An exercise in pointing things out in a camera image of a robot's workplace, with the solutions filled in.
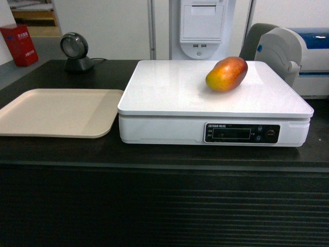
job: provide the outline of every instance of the gray chair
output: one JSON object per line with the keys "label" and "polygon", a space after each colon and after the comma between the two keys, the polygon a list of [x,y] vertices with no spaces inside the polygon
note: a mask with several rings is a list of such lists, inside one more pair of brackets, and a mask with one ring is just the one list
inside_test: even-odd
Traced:
{"label": "gray chair", "polygon": [[258,42],[261,36],[276,27],[278,26],[266,23],[254,24],[245,38],[239,57],[246,61],[253,61],[255,59]]}

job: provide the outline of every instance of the mango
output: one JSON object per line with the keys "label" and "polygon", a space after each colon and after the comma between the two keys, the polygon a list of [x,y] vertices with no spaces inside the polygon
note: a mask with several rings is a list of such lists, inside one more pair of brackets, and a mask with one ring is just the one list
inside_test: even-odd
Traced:
{"label": "mango", "polygon": [[248,72],[247,62],[239,57],[227,57],[216,63],[206,76],[209,88],[227,92],[237,88]]}

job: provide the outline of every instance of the black counter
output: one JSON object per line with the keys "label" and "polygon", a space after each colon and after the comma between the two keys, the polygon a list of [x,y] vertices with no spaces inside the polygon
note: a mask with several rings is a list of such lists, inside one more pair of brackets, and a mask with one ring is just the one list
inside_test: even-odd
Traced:
{"label": "black counter", "polygon": [[[72,75],[52,60],[0,91],[124,90],[138,61]],[[329,246],[329,101],[302,147],[0,137],[0,245]]]}

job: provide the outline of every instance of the red box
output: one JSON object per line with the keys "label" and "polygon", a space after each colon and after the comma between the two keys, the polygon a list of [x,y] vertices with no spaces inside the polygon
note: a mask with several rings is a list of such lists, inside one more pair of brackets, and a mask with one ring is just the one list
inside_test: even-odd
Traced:
{"label": "red box", "polygon": [[29,66],[39,59],[27,25],[8,25],[0,31],[17,66]]}

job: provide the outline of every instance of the blue panel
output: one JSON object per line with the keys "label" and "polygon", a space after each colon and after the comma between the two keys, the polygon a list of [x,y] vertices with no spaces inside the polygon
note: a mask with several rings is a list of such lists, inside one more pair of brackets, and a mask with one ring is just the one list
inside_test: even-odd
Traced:
{"label": "blue panel", "polygon": [[329,77],[329,72],[299,72],[299,76],[326,76],[326,77]]}
{"label": "blue panel", "polygon": [[329,49],[329,28],[290,28],[305,41],[307,49]]}

